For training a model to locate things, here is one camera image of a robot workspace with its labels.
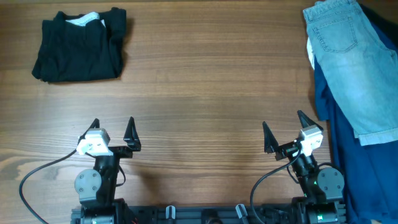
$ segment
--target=blue shirt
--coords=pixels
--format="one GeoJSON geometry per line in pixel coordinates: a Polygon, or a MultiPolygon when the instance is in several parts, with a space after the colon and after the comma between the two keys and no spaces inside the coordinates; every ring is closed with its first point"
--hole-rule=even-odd
{"type": "MultiPolygon", "coordinates": [[[[372,26],[384,45],[397,51],[391,40],[374,24],[372,26]]],[[[345,170],[349,222],[370,223],[373,219],[398,223],[398,141],[361,146],[333,98],[316,59],[314,77],[318,117],[330,120],[333,161],[345,170]]]]}

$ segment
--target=light blue denim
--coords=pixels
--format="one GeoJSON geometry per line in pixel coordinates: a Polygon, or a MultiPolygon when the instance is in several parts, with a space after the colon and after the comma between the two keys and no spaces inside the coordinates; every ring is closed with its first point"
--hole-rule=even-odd
{"type": "Polygon", "coordinates": [[[362,146],[398,140],[398,59],[355,0],[303,11],[313,52],[362,146]]]}

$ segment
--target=clothing pile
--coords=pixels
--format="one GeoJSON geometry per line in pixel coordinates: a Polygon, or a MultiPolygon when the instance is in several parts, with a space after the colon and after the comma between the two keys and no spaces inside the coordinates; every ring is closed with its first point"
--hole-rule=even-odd
{"type": "Polygon", "coordinates": [[[43,39],[32,74],[44,82],[117,78],[123,69],[126,11],[67,16],[43,21],[43,39]]]}
{"type": "Polygon", "coordinates": [[[303,14],[348,220],[398,223],[398,26],[355,0],[317,2],[303,14]]]}

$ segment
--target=folded black shirt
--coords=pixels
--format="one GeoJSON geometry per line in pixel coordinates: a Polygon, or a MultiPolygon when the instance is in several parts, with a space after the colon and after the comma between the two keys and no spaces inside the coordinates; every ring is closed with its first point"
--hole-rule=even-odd
{"type": "Polygon", "coordinates": [[[32,74],[45,82],[76,82],[117,78],[123,69],[122,46],[126,10],[113,7],[99,19],[78,26],[58,12],[43,21],[43,40],[32,74]]]}

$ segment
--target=wooden table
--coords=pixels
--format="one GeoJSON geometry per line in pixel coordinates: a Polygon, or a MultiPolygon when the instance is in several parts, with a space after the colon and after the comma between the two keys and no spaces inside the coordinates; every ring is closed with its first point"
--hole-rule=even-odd
{"type": "MultiPolygon", "coordinates": [[[[277,140],[296,138],[303,110],[314,120],[314,81],[302,10],[314,1],[6,4],[0,7],[0,223],[37,223],[18,195],[32,169],[74,150],[95,118],[124,144],[130,116],[142,151],[121,161],[129,205],[249,203],[260,176],[287,161],[264,153],[262,121],[277,140]],[[57,11],[127,10],[126,66],[117,80],[48,84],[30,73],[41,22],[57,11]]],[[[394,2],[371,3],[398,21],[394,2]]],[[[327,133],[315,152],[330,160],[327,133]]],[[[75,155],[34,174],[26,199],[50,223],[78,207],[73,183],[93,159],[75,155]]],[[[301,196],[285,170],[256,203],[301,196]]]]}

